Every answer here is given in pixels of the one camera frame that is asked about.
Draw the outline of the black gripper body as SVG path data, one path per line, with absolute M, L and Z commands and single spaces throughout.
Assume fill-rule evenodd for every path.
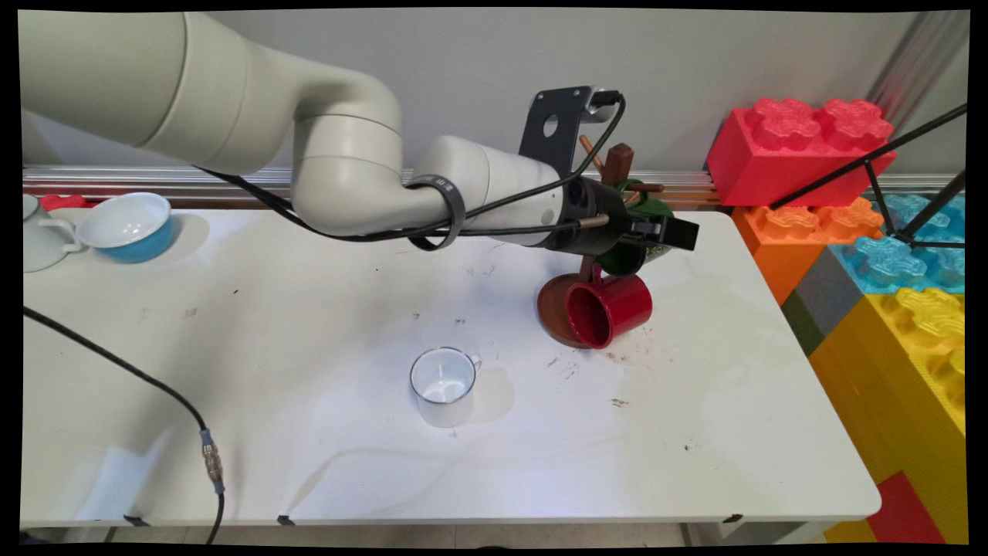
M 575 178 L 561 189 L 561 224 L 597 217 L 607 217 L 607 222 L 592 228 L 579 226 L 555 232 L 557 251 L 576 256 L 602 256 L 632 232 L 633 218 L 625 208 L 622 194 L 613 186 L 589 178 Z

